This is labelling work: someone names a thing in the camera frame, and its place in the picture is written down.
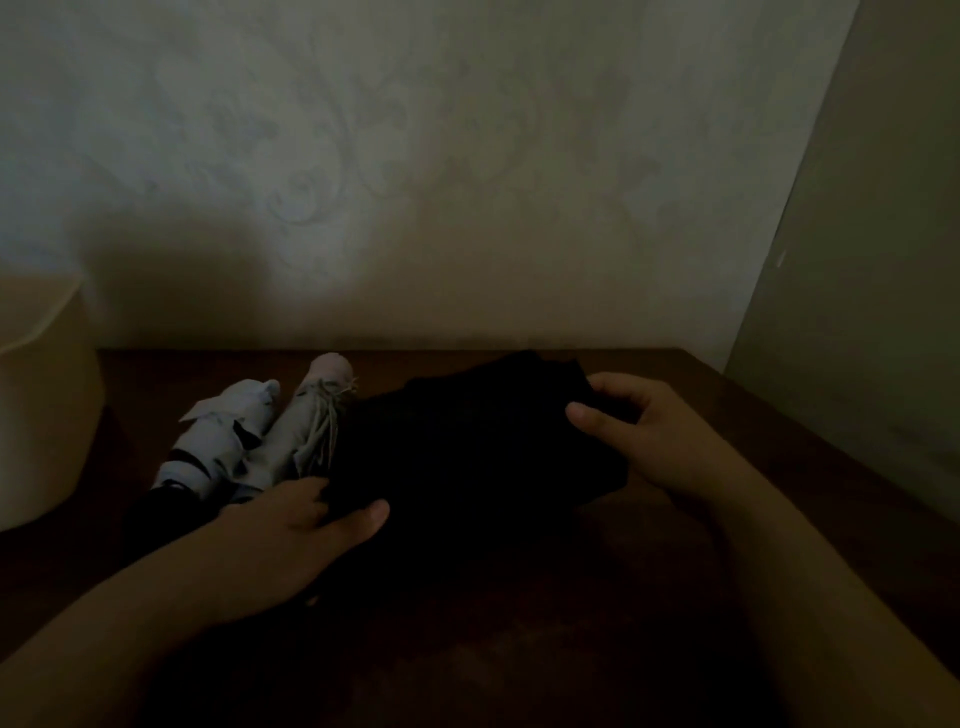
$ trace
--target left hand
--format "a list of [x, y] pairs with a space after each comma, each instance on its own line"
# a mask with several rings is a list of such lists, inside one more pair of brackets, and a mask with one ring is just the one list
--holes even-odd
[[304, 589], [335, 559], [375, 534], [390, 515], [385, 500], [318, 528], [327, 481], [280, 483], [255, 500], [132, 565], [138, 580], [188, 605], [202, 628], [263, 612]]

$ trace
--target right hand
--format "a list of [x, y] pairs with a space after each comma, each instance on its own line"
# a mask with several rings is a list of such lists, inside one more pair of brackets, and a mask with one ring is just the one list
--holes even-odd
[[596, 392], [639, 407], [639, 420], [630, 425], [579, 402], [566, 407], [567, 418], [624, 455], [654, 485], [673, 495], [719, 504], [741, 497], [762, 478], [666, 382], [610, 373], [588, 379]]

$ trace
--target hand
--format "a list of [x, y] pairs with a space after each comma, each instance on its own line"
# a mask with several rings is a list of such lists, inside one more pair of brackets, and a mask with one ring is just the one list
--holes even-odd
[[321, 478], [280, 483], [255, 500], [136, 562], [128, 579], [157, 585], [200, 622], [234, 621], [280, 604], [335, 559], [367, 541], [390, 515], [385, 500], [320, 528]]
[[639, 407], [639, 420], [629, 425], [579, 402], [567, 406], [567, 418], [623, 454], [654, 485], [717, 503], [739, 497], [761, 477], [665, 382], [609, 373], [593, 375], [589, 382], [600, 394]]

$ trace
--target forearm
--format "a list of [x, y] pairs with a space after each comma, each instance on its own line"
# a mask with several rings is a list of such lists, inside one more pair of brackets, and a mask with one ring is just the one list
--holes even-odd
[[159, 661], [197, 635], [189, 599], [121, 571], [81, 597], [0, 666], [0, 724], [116, 725]]
[[783, 494], [743, 477], [713, 519], [797, 722], [960, 724], [957, 681]]

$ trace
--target folded clothing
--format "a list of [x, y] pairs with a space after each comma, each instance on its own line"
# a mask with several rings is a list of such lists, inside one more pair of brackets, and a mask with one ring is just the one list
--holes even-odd
[[362, 550], [395, 565], [488, 543], [622, 487], [626, 461], [569, 423], [571, 401], [636, 421], [593, 392], [576, 361], [534, 352], [361, 400], [341, 422], [329, 518], [387, 499], [391, 516]]

